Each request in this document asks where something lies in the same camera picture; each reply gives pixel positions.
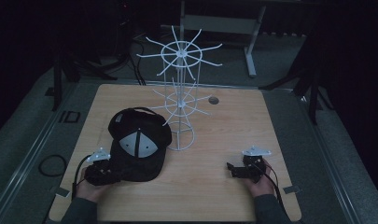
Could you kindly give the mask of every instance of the white wire hat rack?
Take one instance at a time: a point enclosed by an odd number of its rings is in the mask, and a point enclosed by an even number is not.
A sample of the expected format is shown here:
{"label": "white wire hat rack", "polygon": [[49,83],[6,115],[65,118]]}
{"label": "white wire hat rack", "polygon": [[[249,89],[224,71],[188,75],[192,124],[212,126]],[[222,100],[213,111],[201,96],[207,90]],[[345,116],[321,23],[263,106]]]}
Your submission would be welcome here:
{"label": "white wire hat rack", "polygon": [[[198,98],[198,87],[200,84],[201,63],[207,63],[213,66],[221,66],[221,63],[210,63],[203,59],[203,51],[218,49],[221,44],[215,47],[201,49],[194,44],[194,41],[200,35],[201,30],[190,41],[177,40],[174,27],[172,33],[175,41],[169,44],[151,40],[146,37],[147,41],[162,46],[160,54],[140,55],[141,58],[161,57],[163,61],[163,70],[157,76],[163,76],[164,93],[155,91],[158,95],[164,97],[164,105],[151,107],[152,109],[165,108],[170,117],[166,120],[171,127],[172,133],[175,134],[176,146],[170,145],[173,150],[184,150],[189,148],[195,140],[194,129],[189,122],[189,115],[194,112],[200,112],[205,115],[209,113],[197,108],[198,101],[211,97],[205,96]],[[176,80],[172,77],[173,90],[170,91],[167,85],[167,71],[175,69]],[[186,141],[181,141],[184,134]]]}

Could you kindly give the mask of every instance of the gray floor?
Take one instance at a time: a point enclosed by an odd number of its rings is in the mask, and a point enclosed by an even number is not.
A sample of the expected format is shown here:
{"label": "gray floor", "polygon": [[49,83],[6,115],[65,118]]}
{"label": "gray floor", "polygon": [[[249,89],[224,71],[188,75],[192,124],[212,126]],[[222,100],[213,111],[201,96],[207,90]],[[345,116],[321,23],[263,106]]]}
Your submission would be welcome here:
{"label": "gray floor", "polygon": [[[287,73],[303,40],[260,36],[253,53],[256,78],[247,75],[241,47],[225,45],[206,52],[206,60],[223,66],[204,65],[200,83],[253,89],[269,84]],[[144,46],[145,54],[160,49],[145,42]],[[139,52],[134,45],[133,55]],[[160,80],[156,77],[162,69],[160,60],[142,59],[140,69],[147,83]],[[69,161],[100,84],[136,84],[128,64],[110,75],[119,80],[83,76],[76,84],[64,82],[63,104],[56,112],[50,111],[52,98],[44,96],[52,86],[52,70],[36,82],[0,132],[0,223],[50,223],[47,213],[54,198],[50,189],[59,185],[61,177],[43,176],[37,166],[54,154]],[[322,106],[323,110],[316,112],[318,125],[314,126],[306,115],[307,104],[290,92],[294,84],[295,80],[265,91],[264,98],[292,182],[302,189],[297,194],[302,221],[378,223],[378,194],[338,116]],[[78,123],[60,122],[64,111],[80,112]],[[43,168],[59,173],[63,164],[49,160]]]}

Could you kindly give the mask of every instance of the table surface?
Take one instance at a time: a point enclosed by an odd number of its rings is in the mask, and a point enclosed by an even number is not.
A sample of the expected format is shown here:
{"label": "table surface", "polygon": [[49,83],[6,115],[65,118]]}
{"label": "table surface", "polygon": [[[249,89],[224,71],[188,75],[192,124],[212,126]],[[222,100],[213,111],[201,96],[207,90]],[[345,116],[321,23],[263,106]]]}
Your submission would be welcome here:
{"label": "table surface", "polygon": [[[164,105],[157,94],[172,87],[101,85],[77,140],[63,176],[61,187],[70,189],[79,162],[99,147],[109,151],[112,137],[107,130],[120,110]],[[199,100],[189,116],[195,132],[194,143],[185,150],[168,149],[160,175],[149,182],[122,181],[98,205],[98,218],[104,221],[253,221],[253,200],[241,179],[232,178],[226,162],[243,166],[242,151],[252,145],[269,149],[265,159],[275,170],[285,208],[291,220],[301,218],[296,195],[285,194],[291,181],[262,93],[257,90],[199,88],[198,98],[214,96],[219,103]],[[166,119],[165,108],[153,109]],[[191,139],[182,133],[181,145]],[[56,196],[49,212],[51,220],[61,220],[71,200]]]}

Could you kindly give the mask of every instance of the black sleeve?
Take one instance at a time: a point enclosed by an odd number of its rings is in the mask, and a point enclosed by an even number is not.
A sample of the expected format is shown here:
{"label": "black sleeve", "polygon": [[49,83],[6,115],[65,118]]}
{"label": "black sleeve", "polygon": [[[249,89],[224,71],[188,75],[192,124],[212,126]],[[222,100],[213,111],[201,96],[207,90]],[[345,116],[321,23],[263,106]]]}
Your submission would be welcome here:
{"label": "black sleeve", "polygon": [[255,214],[257,224],[292,223],[272,194],[265,194],[255,198]]}
{"label": "black sleeve", "polygon": [[69,205],[62,224],[96,224],[97,204],[82,198],[75,198]]}

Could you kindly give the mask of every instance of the small hole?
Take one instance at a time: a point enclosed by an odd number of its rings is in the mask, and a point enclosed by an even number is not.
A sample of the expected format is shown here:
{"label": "small hole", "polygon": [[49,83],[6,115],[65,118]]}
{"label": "small hole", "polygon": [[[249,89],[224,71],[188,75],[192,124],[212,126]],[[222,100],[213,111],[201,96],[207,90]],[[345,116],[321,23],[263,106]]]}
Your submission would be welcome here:
{"label": "small hole", "polygon": [[209,101],[209,104],[211,104],[211,105],[217,105],[218,104],[218,98],[215,97],[215,96],[209,97],[208,101]]}

